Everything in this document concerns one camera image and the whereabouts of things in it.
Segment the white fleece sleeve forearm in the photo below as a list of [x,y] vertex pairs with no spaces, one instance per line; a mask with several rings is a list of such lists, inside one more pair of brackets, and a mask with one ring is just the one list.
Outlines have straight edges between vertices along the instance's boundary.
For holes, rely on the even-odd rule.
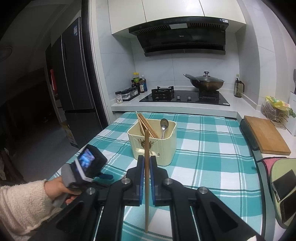
[[46,194],[45,183],[1,187],[1,240],[28,240],[44,221],[61,211]]

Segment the person left hand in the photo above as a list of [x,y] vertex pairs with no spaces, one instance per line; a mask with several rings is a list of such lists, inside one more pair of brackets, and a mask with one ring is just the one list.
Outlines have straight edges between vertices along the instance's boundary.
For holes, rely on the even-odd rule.
[[67,205],[69,205],[77,196],[81,194],[80,190],[70,190],[66,188],[62,182],[61,176],[53,180],[46,181],[44,183],[44,190],[47,196],[52,200],[55,200],[64,193],[70,194],[70,197],[65,200]]

